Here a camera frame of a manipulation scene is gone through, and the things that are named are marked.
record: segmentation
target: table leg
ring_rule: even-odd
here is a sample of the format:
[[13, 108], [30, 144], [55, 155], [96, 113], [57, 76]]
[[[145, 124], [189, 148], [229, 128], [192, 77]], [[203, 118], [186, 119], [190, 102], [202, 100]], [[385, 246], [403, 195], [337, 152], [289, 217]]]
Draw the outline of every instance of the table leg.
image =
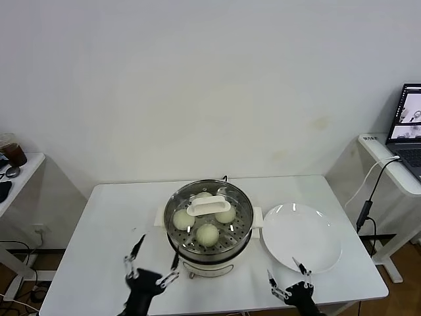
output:
[[22, 277], [31, 277], [34, 273], [34, 270], [8, 252], [2, 245], [0, 245], [0, 262]]
[[412, 244], [420, 244], [421, 245], [421, 233], [417, 234], [414, 238], [410, 240]]
[[421, 231], [421, 221], [413, 219], [414, 224], [411, 228], [401, 227], [399, 232], [385, 246], [379, 249], [373, 256], [373, 260], [381, 261], [386, 257], [393, 255], [399, 248], [405, 245], [412, 237]]
[[[382, 248], [383, 248], [382, 243], [377, 241], [376, 242], [376, 251], [380, 251]], [[388, 273], [388, 275], [389, 275], [389, 277], [390, 277], [390, 279], [392, 280], [393, 283], [402, 283], [403, 282], [403, 278], [402, 278], [401, 274], [397, 270], [395, 264], [393, 263], [392, 259], [390, 259], [390, 257], [385, 257], [380, 261], [373, 258], [373, 263], [375, 265], [383, 265], [384, 269]]]
[[22, 276], [22, 275], [16, 275], [15, 278], [12, 280], [11, 285], [6, 290], [4, 300], [6, 302], [12, 301], [14, 297], [16, 296], [17, 292], [19, 291], [20, 285], [24, 281], [52, 281], [55, 275], [55, 271], [40, 271], [37, 270], [37, 276], [35, 271], [32, 270], [30, 267], [34, 264], [35, 260], [37, 259], [37, 255], [29, 255], [28, 265], [26, 266], [30, 270], [30, 275]]
[[373, 256], [373, 262], [375, 265], [383, 265], [385, 267], [393, 283], [401, 283], [403, 282], [403, 279], [390, 259], [391, 255], [421, 231], [421, 220], [418, 218], [416, 211], [417, 209], [415, 207], [415, 211], [409, 212], [406, 220], [400, 225], [396, 236], [386, 245], [383, 246], [380, 242], [376, 242], [377, 252]]

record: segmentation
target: lid handle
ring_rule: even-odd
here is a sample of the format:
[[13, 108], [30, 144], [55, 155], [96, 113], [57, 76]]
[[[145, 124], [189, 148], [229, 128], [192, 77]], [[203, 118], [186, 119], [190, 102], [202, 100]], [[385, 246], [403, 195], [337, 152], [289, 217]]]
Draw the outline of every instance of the lid handle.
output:
[[215, 214], [229, 211], [230, 208], [231, 204], [223, 196], [200, 197], [191, 202], [187, 214], [191, 216]]

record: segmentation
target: white table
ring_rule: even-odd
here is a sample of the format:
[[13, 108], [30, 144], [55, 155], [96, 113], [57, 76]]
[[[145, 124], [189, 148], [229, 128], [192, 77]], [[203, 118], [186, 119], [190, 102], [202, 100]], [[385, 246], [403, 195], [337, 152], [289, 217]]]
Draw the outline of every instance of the white table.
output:
[[[362, 134], [359, 136], [359, 142], [377, 162], [394, 156], [385, 146], [386, 138], [387, 134]], [[386, 163], [387, 161], [382, 161], [379, 166], [383, 167]], [[410, 197], [402, 199], [397, 205], [401, 209], [413, 210], [413, 212], [402, 220], [396, 236], [385, 246], [382, 246], [379, 242], [376, 243], [376, 254], [373, 256], [373, 262], [376, 265], [383, 265], [394, 283], [401, 283], [403, 282], [402, 276], [390, 257], [421, 231], [421, 218], [416, 214], [419, 211], [419, 199], [414, 199], [415, 197], [421, 198], [421, 183], [401, 163], [391, 163], [386, 167], [385, 173], [404, 195]], [[387, 209], [385, 212], [392, 214], [393, 208]]]
[[[383, 298], [388, 289], [361, 244], [355, 229], [323, 176], [290, 176], [230, 180], [266, 213], [273, 206], [295, 201], [321, 210], [340, 232], [343, 253], [329, 272], [313, 276], [314, 300], [336, 315], [358, 300]], [[140, 236], [147, 237], [136, 260], [138, 267], [169, 272], [174, 256], [162, 228], [154, 227], [157, 209], [189, 182], [153, 182], [96, 186], [67, 247], [41, 308], [41, 316], [117, 315], [129, 290], [123, 258]], [[179, 279], [154, 298], [150, 315], [228, 313], [287, 308], [270, 293], [266, 268], [280, 286], [302, 276], [273, 260], [260, 240], [251, 240], [239, 264], [218, 278]]]
[[[0, 217], [3, 216], [6, 210], [9, 208], [14, 199], [18, 196], [19, 192], [23, 189], [25, 184], [29, 181], [32, 175], [37, 171], [38, 167], [42, 164], [45, 159], [43, 153], [25, 153], [28, 162], [21, 166], [20, 174], [14, 179], [8, 179], [4, 177], [2, 181], [10, 180], [12, 182], [12, 188], [9, 191], [9, 195], [6, 200], [0, 203]], [[28, 265], [25, 265], [21, 260], [17, 259], [14, 255], [9, 253], [0, 244], [0, 262], [6, 267], [10, 268], [17, 273], [17, 276], [13, 279], [11, 285], [8, 287], [4, 300], [11, 301], [21, 284], [22, 279], [24, 280], [35, 280], [35, 272], [31, 269], [32, 264], [35, 262], [37, 255], [30, 255]], [[38, 280], [51, 281], [54, 277], [54, 271], [37, 271]]]

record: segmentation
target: steamed bun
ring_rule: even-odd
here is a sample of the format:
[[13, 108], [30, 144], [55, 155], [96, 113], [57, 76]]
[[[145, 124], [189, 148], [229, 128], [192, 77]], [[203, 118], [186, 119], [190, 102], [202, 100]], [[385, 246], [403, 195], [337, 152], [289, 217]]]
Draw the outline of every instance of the steamed bun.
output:
[[196, 232], [197, 241], [205, 247], [212, 247], [219, 239], [219, 231], [212, 224], [203, 224]]
[[187, 230], [188, 226], [195, 224], [195, 217], [188, 215], [187, 209], [180, 209], [174, 214], [172, 222], [178, 230]]
[[235, 207], [231, 205], [228, 211], [215, 214], [215, 219], [222, 224], [232, 222], [235, 219]]
[[201, 197], [202, 198], [208, 198], [210, 196], [212, 196], [212, 194], [210, 194], [209, 192], [200, 192], [199, 194], [196, 194], [195, 196], [192, 196], [190, 198], [190, 200], [193, 201], [193, 200], [201, 198]]

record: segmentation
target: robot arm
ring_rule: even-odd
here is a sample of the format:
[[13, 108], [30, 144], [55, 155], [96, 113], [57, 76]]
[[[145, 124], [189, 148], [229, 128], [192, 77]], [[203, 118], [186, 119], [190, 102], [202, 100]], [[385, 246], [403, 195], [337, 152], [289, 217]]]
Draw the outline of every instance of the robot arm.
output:
[[[133, 247], [131, 254], [124, 258], [126, 266], [126, 284], [130, 289], [130, 295], [124, 306], [123, 312], [118, 316], [147, 316], [153, 297], [162, 294], [166, 287], [173, 283], [180, 275], [177, 270], [179, 262], [177, 253], [172, 261], [170, 272], [166, 276], [145, 269], [135, 270], [133, 261], [136, 259], [144, 239], [145, 235], [143, 235], [140, 241]], [[307, 271], [303, 264], [299, 263], [294, 258], [293, 260], [300, 268], [305, 280], [282, 290], [278, 287], [275, 278], [268, 270], [272, 294], [283, 300], [285, 304], [295, 306], [301, 316], [325, 316], [325, 314], [318, 310], [311, 298], [314, 292], [314, 286], [311, 282], [311, 271]]]
[[118, 316], [147, 316], [153, 297], [163, 293], [165, 288], [173, 283], [180, 274], [177, 271], [179, 261], [177, 253], [172, 261], [171, 270], [166, 276], [145, 269], [135, 270], [133, 261], [136, 259], [144, 239], [145, 235], [133, 247], [131, 254], [124, 258], [126, 284], [130, 288], [130, 295], [123, 312]]
[[278, 287], [275, 278], [268, 270], [272, 295], [283, 300], [287, 305], [295, 306], [301, 316], [326, 316], [318, 310], [316, 304], [313, 302], [312, 295], [314, 286], [311, 282], [311, 271], [307, 271], [304, 268], [304, 265], [299, 263], [295, 258], [293, 258], [293, 260], [300, 269], [301, 274], [304, 276], [304, 281], [298, 282], [293, 286], [282, 290]]

